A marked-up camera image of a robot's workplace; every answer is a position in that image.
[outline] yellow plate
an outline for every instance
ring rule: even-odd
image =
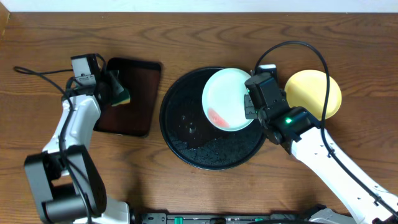
[[[321,120],[326,95],[326,75],[318,70],[304,70],[292,75],[285,86],[290,107],[302,106]],[[326,119],[333,116],[341,105],[341,90],[330,77],[330,93]]]

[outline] white wall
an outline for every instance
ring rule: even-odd
[[[398,0],[0,0],[10,12],[398,12]]]

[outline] pink spot on plate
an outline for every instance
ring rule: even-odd
[[[229,124],[220,115],[218,115],[218,113],[212,108],[209,108],[207,110],[207,115],[209,116],[210,121],[214,125],[221,128],[229,128]]]

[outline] black round tray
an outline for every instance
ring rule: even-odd
[[[170,87],[160,107],[160,129],[169,148],[186,163],[208,170],[246,162],[266,140],[258,121],[227,132],[207,120],[201,94],[207,80],[221,69],[206,67],[184,75]]]

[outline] wooden table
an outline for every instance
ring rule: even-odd
[[[149,136],[95,132],[91,140],[107,193],[138,211],[300,212],[322,203],[347,213],[280,146],[266,142],[239,167],[207,171],[178,159],[160,133],[160,104],[179,77],[209,65],[250,70],[265,50],[285,40],[307,41],[325,56],[343,92],[328,130],[373,179],[398,194],[397,36],[396,14],[13,13],[0,43],[0,221],[39,222],[23,163],[49,141],[62,112],[54,87],[12,67],[71,68],[71,56],[92,52],[164,65]],[[276,63],[284,82],[300,70],[322,70],[316,56],[299,46],[279,49],[264,63]],[[49,75],[62,86],[70,76]]]

